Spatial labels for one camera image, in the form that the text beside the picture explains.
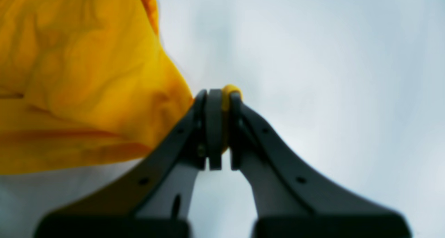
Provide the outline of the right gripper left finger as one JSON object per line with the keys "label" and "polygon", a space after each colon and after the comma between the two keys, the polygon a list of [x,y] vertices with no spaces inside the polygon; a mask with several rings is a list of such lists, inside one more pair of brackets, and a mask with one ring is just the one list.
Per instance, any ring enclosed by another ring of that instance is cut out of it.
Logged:
{"label": "right gripper left finger", "polygon": [[221,169],[223,94],[202,90],[142,162],[90,196],[48,214],[35,238],[188,238],[197,174]]}

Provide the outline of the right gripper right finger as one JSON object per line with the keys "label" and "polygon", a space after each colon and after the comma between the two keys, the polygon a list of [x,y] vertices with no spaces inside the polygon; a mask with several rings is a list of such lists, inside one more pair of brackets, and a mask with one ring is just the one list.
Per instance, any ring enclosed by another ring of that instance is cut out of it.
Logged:
{"label": "right gripper right finger", "polygon": [[235,168],[254,194],[253,238],[410,238],[401,214],[326,178],[297,156],[273,127],[229,96]]}

